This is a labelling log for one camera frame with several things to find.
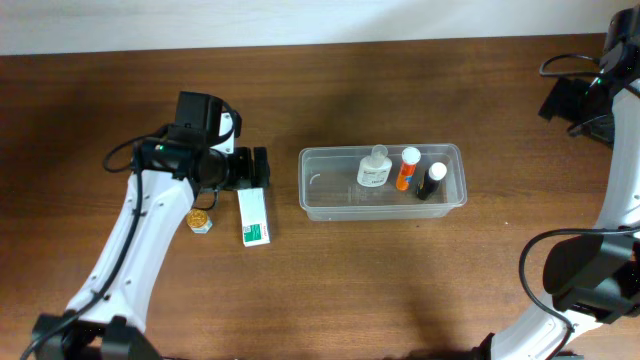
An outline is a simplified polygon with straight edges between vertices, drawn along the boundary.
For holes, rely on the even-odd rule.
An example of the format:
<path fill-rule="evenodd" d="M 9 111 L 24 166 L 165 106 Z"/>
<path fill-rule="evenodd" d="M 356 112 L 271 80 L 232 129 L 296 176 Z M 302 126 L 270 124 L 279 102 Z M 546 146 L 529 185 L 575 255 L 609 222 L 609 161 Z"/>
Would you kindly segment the white green medicine box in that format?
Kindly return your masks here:
<path fill-rule="evenodd" d="M 266 245 L 271 242 L 267 208 L 263 188 L 243 189 L 237 192 L 245 247 Z"/>

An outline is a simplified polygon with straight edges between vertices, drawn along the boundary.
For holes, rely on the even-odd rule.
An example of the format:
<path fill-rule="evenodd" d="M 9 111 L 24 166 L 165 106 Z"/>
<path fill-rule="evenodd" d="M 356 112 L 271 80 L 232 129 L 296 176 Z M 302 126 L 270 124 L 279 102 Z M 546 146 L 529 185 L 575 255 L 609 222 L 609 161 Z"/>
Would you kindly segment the small jar gold lid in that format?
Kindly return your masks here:
<path fill-rule="evenodd" d="M 213 226 L 208 213 L 202 209 L 191 209 L 186 215 L 186 222 L 190 229 L 196 234 L 206 234 Z"/>

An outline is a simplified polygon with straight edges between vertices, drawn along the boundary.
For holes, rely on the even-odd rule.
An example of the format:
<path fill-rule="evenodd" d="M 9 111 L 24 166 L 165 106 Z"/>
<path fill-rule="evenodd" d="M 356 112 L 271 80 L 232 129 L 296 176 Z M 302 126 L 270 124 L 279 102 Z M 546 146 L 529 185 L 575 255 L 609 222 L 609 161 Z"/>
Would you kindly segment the white lotion bottle clear cap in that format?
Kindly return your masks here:
<path fill-rule="evenodd" d="M 375 145 L 371 153 L 359 164 L 357 182 L 369 188 L 383 186 L 391 172 L 392 161 L 388 157 L 388 149 L 384 145 Z"/>

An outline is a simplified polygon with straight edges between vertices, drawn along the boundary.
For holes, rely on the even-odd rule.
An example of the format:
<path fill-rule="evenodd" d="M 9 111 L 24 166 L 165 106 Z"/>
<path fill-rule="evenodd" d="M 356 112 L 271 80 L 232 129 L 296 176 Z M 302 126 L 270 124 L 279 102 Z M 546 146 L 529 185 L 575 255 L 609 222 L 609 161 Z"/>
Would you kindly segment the orange tube white cap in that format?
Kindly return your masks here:
<path fill-rule="evenodd" d="M 396 178 L 396 189 L 407 191 L 421 159 L 420 151 L 415 147 L 406 147 L 401 153 L 401 166 Z"/>

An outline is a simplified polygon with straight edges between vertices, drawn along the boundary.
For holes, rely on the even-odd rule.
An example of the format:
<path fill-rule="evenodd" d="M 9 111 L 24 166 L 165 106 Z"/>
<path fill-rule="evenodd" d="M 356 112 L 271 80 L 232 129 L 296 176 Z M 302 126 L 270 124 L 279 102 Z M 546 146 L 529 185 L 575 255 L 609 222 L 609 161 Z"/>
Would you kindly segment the dark bottle white cap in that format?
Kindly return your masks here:
<path fill-rule="evenodd" d="M 448 170 L 444 163 L 433 163 L 425 172 L 423 180 L 418 185 L 416 196 L 422 201 L 428 200 L 437 191 L 447 172 Z"/>

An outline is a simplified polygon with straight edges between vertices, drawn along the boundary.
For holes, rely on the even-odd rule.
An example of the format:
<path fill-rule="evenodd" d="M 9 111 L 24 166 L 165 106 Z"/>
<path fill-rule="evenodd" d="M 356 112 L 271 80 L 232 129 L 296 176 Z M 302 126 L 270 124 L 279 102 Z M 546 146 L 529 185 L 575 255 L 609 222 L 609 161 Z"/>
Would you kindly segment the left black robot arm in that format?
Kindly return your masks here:
<path fill-rule="evenodd" d="M 212 222 L 202 194 L 237 194 L 245 246 L 271 236 L 265 190 L 267 151 L 234 144 L 242 118 L 213 95 L 180 92 L 176 116 L 153 133 L 127 141 L 132 154 L 125 200 L 86 282 L 60 316 L 42 314 L 25 359 L 158 359 L 145 336 L 148 306 L 169 245 L 189 218 L 196 233 Z"/>

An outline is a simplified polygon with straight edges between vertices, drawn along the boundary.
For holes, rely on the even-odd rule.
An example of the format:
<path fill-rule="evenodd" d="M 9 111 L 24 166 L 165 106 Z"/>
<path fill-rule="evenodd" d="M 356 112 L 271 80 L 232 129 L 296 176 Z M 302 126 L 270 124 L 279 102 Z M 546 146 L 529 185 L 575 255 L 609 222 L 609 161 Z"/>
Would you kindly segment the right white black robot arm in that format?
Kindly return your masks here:
<path fill-rule="evenodd" d="M 543 232 L 519 257 L 532 302 L 518 321 L 489 334 L 467 359 L 561 359 L 580 335 L 639 314 L 639 9 L 611 19 L 595 71 L 539 74 L 556 83 L 538 114 L 569 121 L 612 149 L 605 199 L 591 228 Z"/>

